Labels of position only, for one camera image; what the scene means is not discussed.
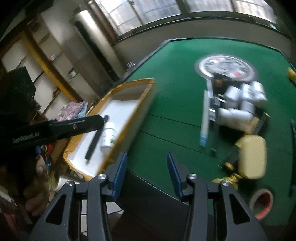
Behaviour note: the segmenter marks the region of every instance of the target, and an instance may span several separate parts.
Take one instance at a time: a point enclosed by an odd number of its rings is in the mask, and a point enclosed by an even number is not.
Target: clock face
[[[235,81],[251,82],[255,78],[255,70],[248,63],[234,56],[212,55],[198,60],[195,71],[206,79],[212,79],[214,73],[228,76]]]

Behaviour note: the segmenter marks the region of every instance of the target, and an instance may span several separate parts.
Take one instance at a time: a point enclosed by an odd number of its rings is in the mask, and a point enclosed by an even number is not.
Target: black metal bracket
[[[168,154],[167,164],[176,196],[182,202],[189,201],[184,241],[207,240],[208,199],[213,199],[214,205],[214,240],[268,240],[257,218],[229,181],[206,182],[179,164],[172,153]]]
[[[29,241],[111,240],[106,201],[119,196],[127,167],[127,154],[89,182],[68,181],[33,228]],[[81,232],[82,200],[87,200],[87,232]]]

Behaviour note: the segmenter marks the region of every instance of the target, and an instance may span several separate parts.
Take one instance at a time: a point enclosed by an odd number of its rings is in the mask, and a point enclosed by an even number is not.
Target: window pane
[[[127,0],[96,0],[118,35],[141,26],[134,10]]]
[[[234,6],[237,12],[276,22],[272,8],[263,0],[235,0]]]
[[[181,14],[175,0],[134,0],[134,3],[145,23]]]
[[[230,0],[185,0],[190,12],[228,11],[232,12]]]

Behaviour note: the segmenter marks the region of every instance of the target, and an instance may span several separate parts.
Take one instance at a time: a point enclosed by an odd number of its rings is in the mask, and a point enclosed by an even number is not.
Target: gray wall
[[[139,62],[163,41],[182,37],[229,37],[275,47],[290,56],[291,41],[258,25],[231,20],[193,20],[158,27],[117,43],[114,50],[121,62]]]

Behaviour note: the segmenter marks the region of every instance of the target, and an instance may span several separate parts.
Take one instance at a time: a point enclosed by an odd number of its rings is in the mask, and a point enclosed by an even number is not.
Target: white pill bottle
[[[104,155],[108,155],[114,147],[114,143],[117,137],[115,130],[115,124],[113,122],[107,122],[104,125],[104,129],[101,136],[101,152]]]

